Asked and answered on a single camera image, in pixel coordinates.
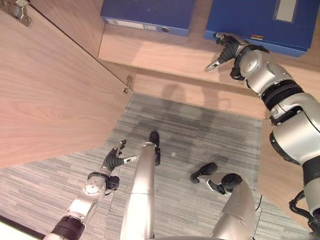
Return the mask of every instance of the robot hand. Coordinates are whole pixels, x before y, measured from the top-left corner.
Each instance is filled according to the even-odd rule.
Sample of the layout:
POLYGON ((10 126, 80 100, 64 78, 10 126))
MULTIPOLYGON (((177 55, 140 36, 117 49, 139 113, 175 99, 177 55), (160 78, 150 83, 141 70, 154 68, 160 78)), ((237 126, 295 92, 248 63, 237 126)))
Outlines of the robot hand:
POLYGON ((45 236, 45 240, 78 240, 81 237, 86 225, 105 196, 117 190, 119 186, 120 179, 117 176, 111 176, 112 171, 123 164, 138 160, 136 155, 120 157, 126 142, 126 140, 122 140, 112 148, 105 157, 101 168, 88 175, 77 197, 51 233, 45 236))
POLYGON ((271 145, 285 160, 302 166, 304 191, 290 202, 290 209, 308 218, 311 229, 320 235, 320 103, 305 93, 262 46, 228 33, 218 32, 215 37, 225 48, 205 70, 235 59, 231 77, 246 80, 276 125, 270 134, 271 145), (296 206, 303 197, 309 212, 296 206))
POLYGON ((225 32, 217 32, 214 37, 216 38, 216 43, 224 46, 224 49, 218 59, 210 63, 206 68, 205 72, 214 70, 217 66, 231 60, 235 59, 234 67, 230 73, 230 76, 239 81, 243 81, 245 78, 240 73, 239 62, 242 56, 249 50, 260 50, 268 53, 269 51, 263 46, 252 45, 247 41, 241 39, 241 37, 225 32))

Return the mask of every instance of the wood grain surface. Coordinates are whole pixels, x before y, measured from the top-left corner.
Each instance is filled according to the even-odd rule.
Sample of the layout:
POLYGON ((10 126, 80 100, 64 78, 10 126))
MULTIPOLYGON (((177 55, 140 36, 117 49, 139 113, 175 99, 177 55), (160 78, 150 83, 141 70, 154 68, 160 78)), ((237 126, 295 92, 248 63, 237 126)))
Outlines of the wood grain surface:
MULTIPOLYGON (((196 1, 188 37, 106 24, 99 58, 142 69, 246 88, 243 82, 230 78, 233 61, 219 66, 216 71, 204 72, 204 68, 216 59, 223 49, 214 41, 204 39, 211 4, 211 0, 196 1)), ((319 18, 320 14, 312 47, 307 54, 300 58, 274 54, 275 60, 318 100, 320 100, 319 18)))
MULTIPOLYGON (((103 0, 32 0, 32 5, 70 38, 98 59, 105 23, 100 17, 103 0)), ((135 68, 99 60, 126 83, 135 68)))
POLYGON ((25 27, 0 11, 0 167, 104 143, 132 97, 32 7, 25 27))
POLYGON ((265 119, 263 102, 250 89, 195 81, 191 78, 138 69, 132 89, 158 98, 265 119))
MULTIPOLYGON (((289 209, 289 201, 304 188, 302 167, 285 161, 274 150, 269 140, 272 129, 269 120, 262 121, 259 190, 270 202, 310 231, 308 220, 289 209)), ((308 209, 306 200, 301 200, 298 207, 308 209)))

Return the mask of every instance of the cabinet door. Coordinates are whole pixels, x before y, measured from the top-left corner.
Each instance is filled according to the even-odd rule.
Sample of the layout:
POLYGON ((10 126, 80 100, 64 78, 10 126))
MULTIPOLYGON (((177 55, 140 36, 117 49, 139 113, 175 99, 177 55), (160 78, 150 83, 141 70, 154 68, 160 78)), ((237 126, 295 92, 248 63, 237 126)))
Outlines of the cabinet door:
POLYGON ((0 167, 102 145, 133 95, 32 7, 27 14, 29 27, 0 11, 0 167))

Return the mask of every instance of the blue binder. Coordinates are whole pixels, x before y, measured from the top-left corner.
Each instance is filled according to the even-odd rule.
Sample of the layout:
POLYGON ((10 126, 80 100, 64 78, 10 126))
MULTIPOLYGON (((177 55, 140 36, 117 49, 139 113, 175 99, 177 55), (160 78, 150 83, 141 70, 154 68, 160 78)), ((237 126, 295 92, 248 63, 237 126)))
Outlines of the blue binder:
POLYGON ((234 33, 272 52, 299 57, 311 46, 320 0, 214 0, 204 34, 234 33))
POLYGON ((187 36, 194 5, 195 0, 104 0, 100 16, 107 24, 187 36))

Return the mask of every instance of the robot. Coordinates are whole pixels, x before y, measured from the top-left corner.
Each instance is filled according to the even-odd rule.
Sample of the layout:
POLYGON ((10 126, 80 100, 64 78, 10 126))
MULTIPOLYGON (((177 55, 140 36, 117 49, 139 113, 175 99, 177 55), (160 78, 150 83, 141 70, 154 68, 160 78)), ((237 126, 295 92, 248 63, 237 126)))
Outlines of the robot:
MULTIPOLYGON (((320 103, 275 63, 267 49, 240 37, 218 32, 217 43, 225 46, 222 53, 205 71, 235 59, 230 76, 246 81, 270 111, 276 127, 270 144, 284 160, 303 169, 304 189, 289 203, 290 209, 308 219, 314 237, 320 237, 320 103), (297 207, 306 198, 308 210, 297 207)), ((161 162, 160 137, 153 131, 138 156, 121 158, 126 141, 114 147, 101 168, 88 175, 85 185, 45 240, 78 240, 90 222, 99 203, 119 186, 111 176, 114 168, 137 161, 131 192, 128 196, 121 228, 121 240, 154 238, 154 168, 161 162)), ((190 176, 193 183, 205 183, 212 191, 231 193, 211 237, 173 236, 159 240, 250 240, 253 237, 255 204, 248 184, 236 173, 217 173, 209 163, 190 176)))

